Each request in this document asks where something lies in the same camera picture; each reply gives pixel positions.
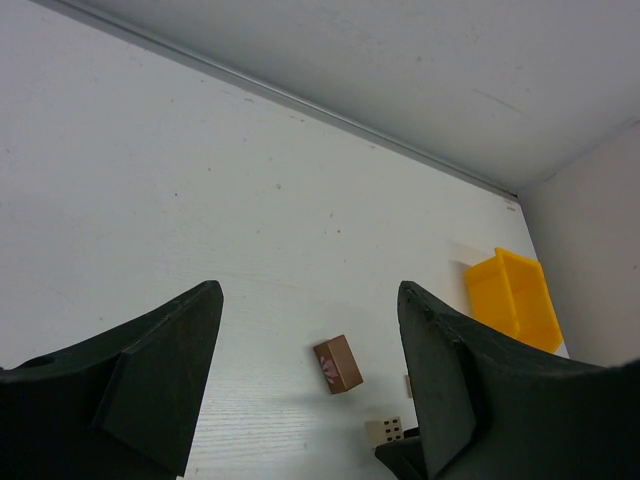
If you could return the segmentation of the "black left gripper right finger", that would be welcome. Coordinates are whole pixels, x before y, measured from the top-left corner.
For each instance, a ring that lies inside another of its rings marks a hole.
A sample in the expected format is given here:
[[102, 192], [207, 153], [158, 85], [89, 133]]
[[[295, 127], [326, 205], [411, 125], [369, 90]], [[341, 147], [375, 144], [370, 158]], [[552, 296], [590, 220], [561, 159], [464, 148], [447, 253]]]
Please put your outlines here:
[[639, 364], [530, 347], [400, 284], [399, 330], [418, 425], [378, 446], [398, 479], [635, 479]]

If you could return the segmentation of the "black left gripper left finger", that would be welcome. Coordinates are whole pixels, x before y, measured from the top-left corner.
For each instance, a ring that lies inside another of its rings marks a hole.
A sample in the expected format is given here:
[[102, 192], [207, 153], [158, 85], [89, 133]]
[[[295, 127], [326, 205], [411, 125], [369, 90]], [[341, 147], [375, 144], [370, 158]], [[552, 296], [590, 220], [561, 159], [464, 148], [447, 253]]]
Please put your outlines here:
[[223, 310], [204, 281], [138, 318], [1, 372], [4, 478], [185, 474]]

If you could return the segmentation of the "beige cube with windows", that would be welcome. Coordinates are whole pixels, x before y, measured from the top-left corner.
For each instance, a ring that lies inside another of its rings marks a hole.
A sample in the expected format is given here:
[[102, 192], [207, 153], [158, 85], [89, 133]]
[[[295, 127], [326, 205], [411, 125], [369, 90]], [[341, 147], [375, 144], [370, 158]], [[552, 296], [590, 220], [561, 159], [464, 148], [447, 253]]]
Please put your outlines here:
[[373, 448], [404, 438], [403, 426], [399, 416], [368, 420], [365, 422], [365, 431], [367, 439]]

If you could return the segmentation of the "yellow plastic bin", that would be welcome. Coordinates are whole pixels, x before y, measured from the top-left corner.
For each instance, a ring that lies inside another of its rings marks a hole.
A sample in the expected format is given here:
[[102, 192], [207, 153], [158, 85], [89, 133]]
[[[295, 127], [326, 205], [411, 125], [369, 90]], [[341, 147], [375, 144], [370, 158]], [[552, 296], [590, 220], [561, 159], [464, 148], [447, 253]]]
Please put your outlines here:
[[547, 353], [563, 343], [539, 262], [497, 248], [468, 268], [464, 280], [476, 321]]

